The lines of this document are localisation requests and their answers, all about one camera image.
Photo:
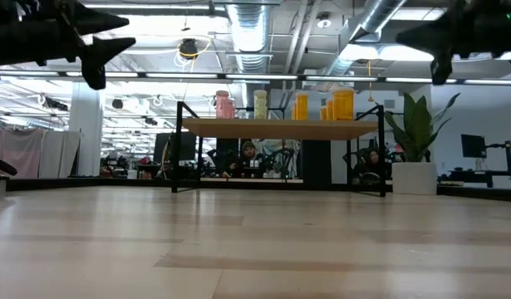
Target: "green leaf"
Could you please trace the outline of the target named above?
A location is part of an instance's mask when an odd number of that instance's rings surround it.
[[[414,141],[411,137],[408,136],[407,133],[405,133],[396,123],[394,120],[394,116],[388,112],[385,113],[385,119],[386,122],[388,122],[388,125],[392,128],[392,131],[394,133],[394,139],[396,140],[396,143],[403,147],[403,150],[405,150],[405,157],[406,160],[409,162],[415,162],[415,145]]]
[[[410,117],[406,117],[407,115],[412,115],[412,112],[414,111],[415,102],[414,99],[412,99],[412,96],[408,93],[404,93],[403,96],[405,97],[405,108],[403,110],[405,118],[403,119],[403,123],[405,126],[405,131],[408,131],[409,124],[410,124]]]
[[[436,137],[438,137],[438,133],[440,132],[441,128],[447,124],[447,122],[451,120],[450,118],[447,119],[446,121],[444,121],[440,127],[436,130],[436,132],[430,137],[430,140],[429,140],[429,144],[424,148],[424,149],[421,149],[419,154],[417,155],[417,159],[419,161],[421,161],[423,159],[423,157],[425,156],[425,153],[427,152],[427,149],[430,147],[430,145],[432,145],[433,142],[435,142],[436,140]]]
[[[456,101],[456,99],[458,98],[458,96],[460,96],[460,93],[454,95],[450,100],[449,102],[447,103],[447,106],[442,109],[440,112],[436,113],[435,117],[432,119],[432,125],[439,122],[444,116],[445,116],[445,113],[447,112],[447,110],[452,106],[454,105],[454,102]]]
[[[415,143],[416,152],[429,144],[431,116],[427,110],[425,97],[421,97],[416,103],[410,117],[409,129],[406,131]]]

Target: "computer monitor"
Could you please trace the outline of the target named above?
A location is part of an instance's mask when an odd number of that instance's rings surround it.
[[[161,163],[163,157],[163,148],[170,137],[170,133],[160,133],[155,136],[154,162]],[[181,148],[179,149],[179,160],[195,160],[196,158],[196,135],[190,132],[181,133]]]
[[[462,135],[462,155],[465,158],[486,158],[486,142],[484,137]]]
[[[238,148],[239,148],[238,139],[229,138],[216,139],[216,151],[219,152],[219,154],[228,154],[230,152],[233,152],[233,155],[238,158]]]

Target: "ventilation duct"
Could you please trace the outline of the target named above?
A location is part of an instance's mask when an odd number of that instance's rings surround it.
[[[231,34],[235,51],[257,53],[268,48],[268,24],[270,7],[266,5],[228,5],[231,20]],[[237,66],[241,73],[266,73],[268,57],[247,55],[237,56]],[[253,107],[253,92],[264,89],[262,84],[246,84],[243,88],[245,107]]]
[[[364,12],[359,16],[360,19],[356,27],[350,25],[351,22],[348,21],[342,29],[347,32],[345,45],[349,41],[364,37],[367,34],[379,32],[405,2],[406,0],[368,0],[364,5]],[[337,57],[325,70],[324,75],[344,75],[351,68],[353,62]]]

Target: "pink container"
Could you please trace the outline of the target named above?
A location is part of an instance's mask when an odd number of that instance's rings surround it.
[[[235,107],[227,91],[216,91],[216,118],[235,118]]]

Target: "white planter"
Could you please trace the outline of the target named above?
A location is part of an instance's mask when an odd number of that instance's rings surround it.
[[[434,163],[394,163],[394,194],[436,195],[438,176]]]

